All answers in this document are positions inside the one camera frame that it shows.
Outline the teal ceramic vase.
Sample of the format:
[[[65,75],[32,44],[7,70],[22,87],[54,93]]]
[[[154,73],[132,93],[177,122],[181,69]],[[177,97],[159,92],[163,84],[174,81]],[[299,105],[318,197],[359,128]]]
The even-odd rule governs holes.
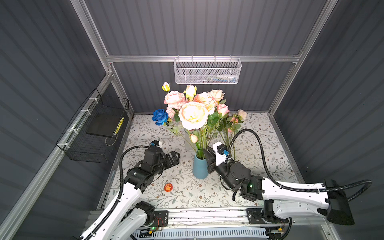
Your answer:
[[[207,172],[207,160],[206,159],[198,159],[196,154],[193,161],[193,175],[195,178],[203,180],[209,174]]]

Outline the pink tulip flower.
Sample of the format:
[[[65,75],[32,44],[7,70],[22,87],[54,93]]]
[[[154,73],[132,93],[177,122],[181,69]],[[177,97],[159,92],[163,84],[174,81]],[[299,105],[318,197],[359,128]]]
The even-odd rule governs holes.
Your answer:
[[[195,146],[197,158],[198,159],[202,159],[204,157],[204,154],[202,153],[202,149],[201,149],[201,146],[200,146],[200,143],[199,143],[198,136],[196,136],[194,134],[191,134],[190,135],[190,140],[191,140],[192,144]]]

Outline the blue artificial rose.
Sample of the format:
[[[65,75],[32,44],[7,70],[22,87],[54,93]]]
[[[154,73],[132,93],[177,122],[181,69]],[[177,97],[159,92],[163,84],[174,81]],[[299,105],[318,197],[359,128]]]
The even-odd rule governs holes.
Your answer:
[[[171,116],[165,109],[155,110],[153,113],[152,120],[155,122],[157,126],[166,128],[168,131],[170,131],[174,135],[178,135],[180,133],[178,123],[176,123],[171,118]]]

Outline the peach peony flower stem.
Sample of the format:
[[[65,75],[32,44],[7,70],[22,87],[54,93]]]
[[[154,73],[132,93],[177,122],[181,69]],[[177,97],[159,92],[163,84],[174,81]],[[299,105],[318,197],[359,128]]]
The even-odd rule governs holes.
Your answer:
[[[206,107],[197,102],[188,102],[179,110],[182,126],[190,131],[191,134],[198,136],[199,140],[199,129],[207,123],[208,115]]]

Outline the large pink peony flower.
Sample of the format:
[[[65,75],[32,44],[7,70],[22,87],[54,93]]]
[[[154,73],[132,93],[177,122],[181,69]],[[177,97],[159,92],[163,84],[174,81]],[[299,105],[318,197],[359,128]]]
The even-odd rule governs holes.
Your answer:
[[[191,140],[191,132],[182,126],[179,118],[179,110],[187,103],[185,95],[179,91],[171,91],[171,86],[167,82],[163,83],[162,90],[166,92],[164,104],[167,106],[166,113],[168,114],[168,120],[164,126],[174,135],[183,137],[189,148],[196,151],[196,144]]]

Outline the white artificial rose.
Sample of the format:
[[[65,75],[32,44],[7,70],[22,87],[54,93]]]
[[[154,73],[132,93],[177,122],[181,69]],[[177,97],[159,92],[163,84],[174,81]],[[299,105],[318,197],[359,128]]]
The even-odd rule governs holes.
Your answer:
[[[197,87],[193,85],[187,85],[184,94],[189,102],[193,101],[195,96],[197,95]]]

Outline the clear ribbed glass vase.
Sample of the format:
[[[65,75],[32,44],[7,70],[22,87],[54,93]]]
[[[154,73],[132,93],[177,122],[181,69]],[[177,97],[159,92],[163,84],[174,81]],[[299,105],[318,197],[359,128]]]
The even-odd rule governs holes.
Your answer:
[[[189,139],[189,138],[184,139],[184,142],[185,142],[185,149],[186,149],[186,151],[188,151],[188,152],[193,152],[193,151],[194,151],[194,148],[193,148],[193,146],[191,145],[191,141],[190,141],[190,139]]]

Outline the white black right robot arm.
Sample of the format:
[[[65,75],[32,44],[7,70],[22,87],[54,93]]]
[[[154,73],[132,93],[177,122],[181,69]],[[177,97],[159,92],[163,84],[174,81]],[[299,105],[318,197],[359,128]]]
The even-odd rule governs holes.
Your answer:
[[[351,226],[355,224],[344,190],[334,180],[322,184],[274,183],[269,178],[254,176],[243,164],[229,160],[229,153],[212,148],[203,150],[208,172],[218,173],[226,190],[248,201],[263,201],[262,216],[268,223],[287,222],[293,217],[320,217],[328,222]]]

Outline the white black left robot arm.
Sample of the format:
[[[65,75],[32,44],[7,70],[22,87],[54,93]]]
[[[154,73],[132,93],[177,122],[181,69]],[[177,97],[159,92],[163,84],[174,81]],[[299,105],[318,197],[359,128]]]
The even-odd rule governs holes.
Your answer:
[[[123,158],[131,150],[144,148],[145,156],[138,167],[123,172]],[[159,146],[134,146],[124,151],[119,159],[120,190],[107,208],[84,231],[80,240],[128,240],[142,226],[150,226],[154,220],[154,206],[142,201],[131,211],[130,207],[142,196],[148,186],[165,170],[180,163],[180,153],[163,152]]]

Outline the red round sticker badge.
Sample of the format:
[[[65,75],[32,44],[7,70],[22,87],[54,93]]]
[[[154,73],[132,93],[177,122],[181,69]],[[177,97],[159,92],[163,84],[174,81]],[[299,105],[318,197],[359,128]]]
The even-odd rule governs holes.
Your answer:
[[[173,185],[171,183],[166,183],[164,186],[165,192],[169,193],[173,190]]]

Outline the pink rose flower bunch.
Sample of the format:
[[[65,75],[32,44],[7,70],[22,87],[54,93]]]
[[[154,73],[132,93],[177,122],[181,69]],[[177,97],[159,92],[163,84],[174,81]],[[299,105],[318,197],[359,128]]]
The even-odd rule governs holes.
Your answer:
[[[247,118],[248,114],[244,110],[238,110],[236,113],[227,113],[220,120],[219,135],[223,143],[229,147],[233,136],[239,132],[242,123]]]

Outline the floral patterned table mat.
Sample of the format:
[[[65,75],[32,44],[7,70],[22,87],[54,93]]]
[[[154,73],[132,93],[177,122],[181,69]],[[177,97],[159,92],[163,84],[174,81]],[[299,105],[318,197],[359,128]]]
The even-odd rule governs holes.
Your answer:
[[[248,113],[242,128],[247,132],[237,138],[236,160],[255,176],[270,171],[278,181],[303,183],[304,179],[283,141],[276,123],[264,112]],[[141,196],[141,200],[157,209],[246,207],[254,202],[233,196],[226,190],[217,173],[209,174],[207,163],[196,158],[186,133],[174,135],[157,126],[152,115],[137,115],[129,130],[124,149],[123,169],[127,171],[144,158],[145,146],[158,140],[166,153],[180,153],[180,163],[156,177]]]

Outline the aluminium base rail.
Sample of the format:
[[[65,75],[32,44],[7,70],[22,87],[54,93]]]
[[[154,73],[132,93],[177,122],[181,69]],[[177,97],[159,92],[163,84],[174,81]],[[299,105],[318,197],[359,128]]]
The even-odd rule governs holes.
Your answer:
[[[324,220],[301,217],[269,223],[262,208],[205,208],[155,210],[133,208],[116,227],[101,227],[96,220],[82,240],[334,240]]]

